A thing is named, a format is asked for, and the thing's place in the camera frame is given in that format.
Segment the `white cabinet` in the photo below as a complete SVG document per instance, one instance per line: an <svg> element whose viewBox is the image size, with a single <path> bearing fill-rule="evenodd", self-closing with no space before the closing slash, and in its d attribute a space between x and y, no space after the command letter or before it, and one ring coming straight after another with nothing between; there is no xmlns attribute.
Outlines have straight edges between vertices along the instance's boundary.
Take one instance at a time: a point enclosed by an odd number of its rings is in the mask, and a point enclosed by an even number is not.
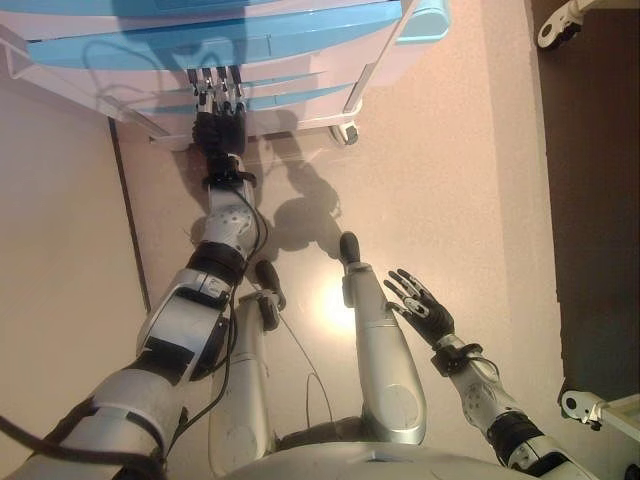
<svg viewBox="0 0 640 480"><path fill-rule="evenodd" d="M448 27L446 0L0 0L14 77L181 147L187 69L239 67L250 135L336 125Z"/></svg>

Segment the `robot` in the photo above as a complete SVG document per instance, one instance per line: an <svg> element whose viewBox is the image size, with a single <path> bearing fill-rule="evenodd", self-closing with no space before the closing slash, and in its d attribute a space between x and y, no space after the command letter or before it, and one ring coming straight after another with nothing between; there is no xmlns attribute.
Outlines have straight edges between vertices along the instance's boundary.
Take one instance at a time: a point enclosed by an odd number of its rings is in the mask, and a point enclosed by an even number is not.
<svg viewBox="0 0 640 480"><path fill-rule="evenodd" d="M270 263L255 266L260 289L238 300L238 285L265 243L266 222L243 171L245 108L237 69L189 71L197 103L193 138L207 161L210 212L202 241L148 316L136 360L106 378L54 430L38 439L0 417L0 430L33 450L6 480L161 480L173 444L211 412L210 460L218 477L250 479L596 480L544 435L505 391L498 367L405 270L384 281L361 261L353 233L340 239L343 295L353 308L363 409L360 416L276 439L265 393L263 336L286 299ZM420 446L426 401L395 314L433 349L467 421L494 448L500 466ZM184 409L186 386L214 375L218 395Z"/></svg>

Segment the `beige floor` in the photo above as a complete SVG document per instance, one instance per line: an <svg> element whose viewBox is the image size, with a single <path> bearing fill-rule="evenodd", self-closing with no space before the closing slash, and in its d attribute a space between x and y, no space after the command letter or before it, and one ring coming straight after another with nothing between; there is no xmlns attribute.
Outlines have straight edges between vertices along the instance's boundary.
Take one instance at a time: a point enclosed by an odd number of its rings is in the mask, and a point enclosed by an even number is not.
<svg viewBox="0 0 640 480"><path fill-rule="evenodd" d="M535 52L522 2L452 3L449 36L398 84L369 91L360 141L338 147L326 130L259 138L246 167L257 174L273 226L264 256L289 298L287 318L314 360L341 418L360 412L351 313L341 300L339 233L355 232L382 278L404 267L431 287L457 331L482 343L507 388L539 426L602 478L622 478L636 446L560 418L560 320ZM150 146L119 127L152 303L192 252L203 217L202 169L186 153ZM464 420L431 352L405 329L428 401L426 444L494 461ZM309 372L285 329L267 337L269 399L283 435L305 427ZM209 397L194 387L195 410ZM327 419L312 387L311 417ZM613 445L617 453L612 453ZM170 458L173 478L206 478L207 422Z"/></svg>

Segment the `floor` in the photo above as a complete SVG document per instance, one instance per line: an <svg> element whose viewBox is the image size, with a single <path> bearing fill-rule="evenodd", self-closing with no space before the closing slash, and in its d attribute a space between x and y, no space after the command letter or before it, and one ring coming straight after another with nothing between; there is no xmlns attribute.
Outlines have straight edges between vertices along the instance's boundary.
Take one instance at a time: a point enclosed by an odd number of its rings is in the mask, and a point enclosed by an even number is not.
<svg viewBox="0 0 640 480"><path fill-rule="evenodd" d="M534 2L536 25L562 3ZM566 381L622 398L640 390L640 10L588 13L539 61Z"/></svg>
<svg viewBox="0 0 640 480"><path fill-rule="evenodd" d="M289 299L285 318L313 359L335 417L359 414L352 313L342 304L335 258L340 232L351 230L380 279L403 267L430 287L458 334L481 343L500 365L507 389L541 429L601 478L622 478L638 461L637 444L563 420L556 404L560 311L528 7L451 4L449 36L396 85L365 95L356 145L337 146L326 130L249 145L244 162L258 177L257 203L272 226L264 256ZM204 174L189 152L149 145L131 125L118 132L155 303L198 240ZM404 331L427 395L426 445L495 461L429 362L432 352ZM286 329L266 342L272 420L282 436L305 428L309 368ZM207 381L194 386L192 411L209 389ZM327 419L314 387L311 419ZM185 434L169 464L173 478L208 478L206 421Z"/></svg>

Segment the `caster wheel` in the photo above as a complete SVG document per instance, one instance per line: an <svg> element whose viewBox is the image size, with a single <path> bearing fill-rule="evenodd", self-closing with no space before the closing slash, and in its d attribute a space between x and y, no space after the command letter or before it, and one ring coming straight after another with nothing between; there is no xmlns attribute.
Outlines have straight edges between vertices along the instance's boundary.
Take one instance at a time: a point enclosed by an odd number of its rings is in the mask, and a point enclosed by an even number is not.
<svg viewBox="0 0 640 480"><path fill-rule="evenodd" d="M358 141L358 127L355 122L333 125L330 127L331 134L340 145L353 145Z"/></svg>
<svg viewBox="0 0 640 480"><path fill-rule="evenodd" d="M570 23L564 30L557 32L555 38L546 38L550 36L551 30L552 27L550 24L545 25L540 30L540 38L545 39L543 42L538 41L538 48L542 51L555 50L563 43L568 42L575 37L576 34L580 33L582 26L579 23Z"/></svg>

